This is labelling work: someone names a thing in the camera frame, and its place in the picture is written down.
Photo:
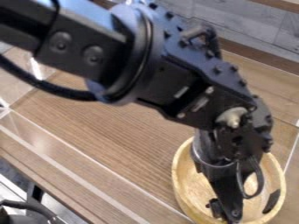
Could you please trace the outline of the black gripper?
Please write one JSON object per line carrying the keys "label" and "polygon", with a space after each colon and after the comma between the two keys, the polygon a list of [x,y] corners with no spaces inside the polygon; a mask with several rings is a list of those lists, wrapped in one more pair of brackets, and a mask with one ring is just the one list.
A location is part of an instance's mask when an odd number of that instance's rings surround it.
{"label": "black gripper", "polygon": [[239,224],[245,200],[263,191],[263,154],[273,145],[271,129],[215,129],[195,132],[191,159],[210,182],[217,198],[207,204],[215,219]]}

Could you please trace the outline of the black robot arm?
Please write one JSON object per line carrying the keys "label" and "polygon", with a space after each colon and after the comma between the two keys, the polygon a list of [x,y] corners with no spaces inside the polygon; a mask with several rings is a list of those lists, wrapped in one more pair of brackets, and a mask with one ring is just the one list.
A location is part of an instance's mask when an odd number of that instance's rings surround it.
{"label": "black robot arm", "polygon": [[137,103],[194,127],[191,158],[217,194],[213,214],[239,224],[253,197],[245,182],[263,174],[274,122],[223,59],[215,28],[189,27],[143,1],[106,9],[92,0],[0,0],[0,42],[87,83],[75,90],[38,80],[0,56],[0,68],[40,90],[84,102]]}

